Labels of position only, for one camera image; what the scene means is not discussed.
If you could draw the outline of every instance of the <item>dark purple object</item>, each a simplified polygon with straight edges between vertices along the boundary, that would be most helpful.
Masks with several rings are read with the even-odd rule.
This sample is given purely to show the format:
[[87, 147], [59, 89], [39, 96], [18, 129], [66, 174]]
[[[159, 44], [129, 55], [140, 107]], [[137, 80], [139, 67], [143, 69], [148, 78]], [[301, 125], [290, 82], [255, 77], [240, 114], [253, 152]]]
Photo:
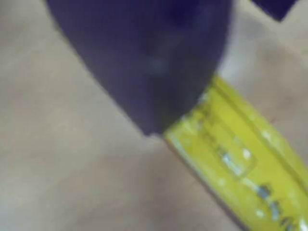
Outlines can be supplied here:
[[144, 134], [195, 106], [221, 57], [231, 0], [47, 0], [87, 68]]

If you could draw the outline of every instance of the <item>floor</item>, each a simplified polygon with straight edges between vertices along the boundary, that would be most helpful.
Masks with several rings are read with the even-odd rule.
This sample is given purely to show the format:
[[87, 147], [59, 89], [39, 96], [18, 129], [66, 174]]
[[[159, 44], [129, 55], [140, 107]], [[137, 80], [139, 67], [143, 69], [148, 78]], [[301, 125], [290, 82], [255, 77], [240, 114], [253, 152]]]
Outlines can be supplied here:
[[[308, 163], [299, 5], [278, 25], [240, 1], [220, 72]], [[2, 0], [0, 31], [1, 230], [238, 230], [95, 84], [40, 0]]]

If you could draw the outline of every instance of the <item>yellow tape measure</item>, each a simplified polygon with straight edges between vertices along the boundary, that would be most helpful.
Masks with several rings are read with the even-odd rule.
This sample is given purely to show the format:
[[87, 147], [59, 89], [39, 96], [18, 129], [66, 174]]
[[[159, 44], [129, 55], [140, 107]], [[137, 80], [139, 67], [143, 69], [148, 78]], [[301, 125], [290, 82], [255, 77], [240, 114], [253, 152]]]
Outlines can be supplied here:
[[221, 78], [164, 136], [250, 230], [308, 231], [305, 165]]

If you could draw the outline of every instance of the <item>purple fabric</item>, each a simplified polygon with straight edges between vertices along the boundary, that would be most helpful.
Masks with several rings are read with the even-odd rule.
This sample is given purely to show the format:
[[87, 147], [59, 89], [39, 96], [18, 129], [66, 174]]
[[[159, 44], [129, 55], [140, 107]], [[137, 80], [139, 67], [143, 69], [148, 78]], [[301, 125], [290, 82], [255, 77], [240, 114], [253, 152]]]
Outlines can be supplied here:
[[87, 68], [135, 124], [162, 133], [197, 102], [231, 0], [47, 0]]

